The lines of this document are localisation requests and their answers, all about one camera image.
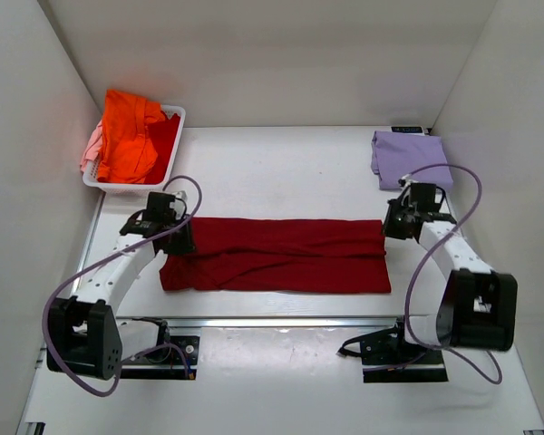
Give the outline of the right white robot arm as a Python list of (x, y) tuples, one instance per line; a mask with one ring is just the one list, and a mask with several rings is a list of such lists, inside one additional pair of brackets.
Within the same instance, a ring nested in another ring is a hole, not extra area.
[(441, 211), (444, 199), (442, 188), (409, 183), (389, 200), (383, 227), (386, 237), (415, 240), (442, 272), (446, 285), (437, 311), (406, 313), (390, 328), (345, 341), (338, 355), (394, 370), (444, 349), (511, 348), (518, 283), (480, 259), (460, 235), (454, 217)]

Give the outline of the dark red t shirt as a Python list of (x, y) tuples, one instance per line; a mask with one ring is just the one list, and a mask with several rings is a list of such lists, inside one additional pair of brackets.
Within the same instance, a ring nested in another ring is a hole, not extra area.
[(194, 252), (170, 255), (164, 291), (391, 292), (379, 220), (195, 217)]

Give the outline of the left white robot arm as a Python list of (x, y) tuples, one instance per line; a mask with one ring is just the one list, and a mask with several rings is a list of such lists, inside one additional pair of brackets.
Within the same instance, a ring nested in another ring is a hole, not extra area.
[(195, 249), (187, 211), (187, 195), (151, 192), (145, 209), (133, 213), (120, 230), (112, 260), (69, 297), (49, 307), (48, 332), (53, 342), (47, 365), (60, 371), (64, 363), (75, 375), (109, 380), (125, 360), (144, 358), (162, 363), (173, 351), (168, 324), (139, 317), (119, 322), (115, 315), (143, 269), (159, 253), (187, 254)]

